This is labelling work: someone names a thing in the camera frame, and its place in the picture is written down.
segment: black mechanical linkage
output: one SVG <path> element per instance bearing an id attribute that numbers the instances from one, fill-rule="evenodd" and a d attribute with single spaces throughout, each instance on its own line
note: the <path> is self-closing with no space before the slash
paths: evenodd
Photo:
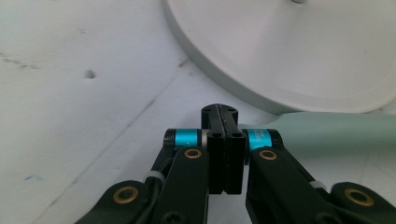
<path id="1" fill-rule="evenodd" d="M 238 130 L 238 111 L 208 105 L 202 129 L 168 129 L 144 183 L 109 188 L 77 224 L 205 224 L 208 195 L 240 194 L 254 224 L 390 224 L 396 208 L 374 191 L 340 183 L 329 194 L 285 149 L 277 130 Z"/>
<path id="2" fill-rule="evenodd" d="M 240 194 L 244 173 L 247 136 L 237 128 L 238 111 L 227 105 L 208 105 L 202 109 L 201 128 L 207 133 L 210 154 L 209 192 Z"/>
<path id="3" fill-rule="evenodd" d="M 198 147 L 179 150 L 166 178 L 152 223 L 206 223 L 209 155 Z"/>

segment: white table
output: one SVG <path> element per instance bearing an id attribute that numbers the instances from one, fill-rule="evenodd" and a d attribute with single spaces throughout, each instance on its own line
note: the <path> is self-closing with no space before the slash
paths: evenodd
<path id="1" fill-rule="evenodd" d="M 166 129 L 199 128 L 205 105 L 231 105 L 241 123 L 275 118 L 188 59 L 160 0 L 2 1 L 0 87 L 5 224 L 74 223 L 111 185 L 143 178 Z M 362 183 L 396 205 L 396 153 L 292 153 L 328 188 Z M 244 200 L 210 196 L 208 222 L 249 223 Z"/>

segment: light green handle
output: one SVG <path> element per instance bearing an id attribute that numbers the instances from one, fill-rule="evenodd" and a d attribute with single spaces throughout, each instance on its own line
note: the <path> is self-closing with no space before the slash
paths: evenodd
<path id="1" fill-rule="evenodd" d="M 396 149 L 396 115 L 301 112 L 239 128 L 276 129 L 290 151 Z"/>

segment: white cable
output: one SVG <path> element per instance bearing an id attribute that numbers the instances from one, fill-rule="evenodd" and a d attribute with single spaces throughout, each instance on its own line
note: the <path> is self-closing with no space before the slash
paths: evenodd
<path id="1" fill-rule="evenodd" d="M 165 183 L 165 176 L 159 171 L 148 171 L 145 177 L 143 178 L 143 183 L 146 182 L 146 179 L 149 177 L 155 177 L 161 180 L 161 182 Z"/>
<path id="2" fill-rule="evenodd" d="M 322 182 L 320 182 L 320 181 L 318 181 L 318 180 L 311 181 L 311 182 L 309 182 L 309 184 L 310 184 L 314 189 L 324 189 L 324 190 L 327 190 L 326 186 L 325 186 Z"/>

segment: white disc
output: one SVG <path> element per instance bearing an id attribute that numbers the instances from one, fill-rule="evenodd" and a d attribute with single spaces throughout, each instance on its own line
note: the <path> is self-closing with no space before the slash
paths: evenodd
<path id="1" fill-rule="evenodd" d="M 165 0 L 177 40 L 224 89 L 273 113 L 361 113 L 396 96 L 395 0 Z"/>

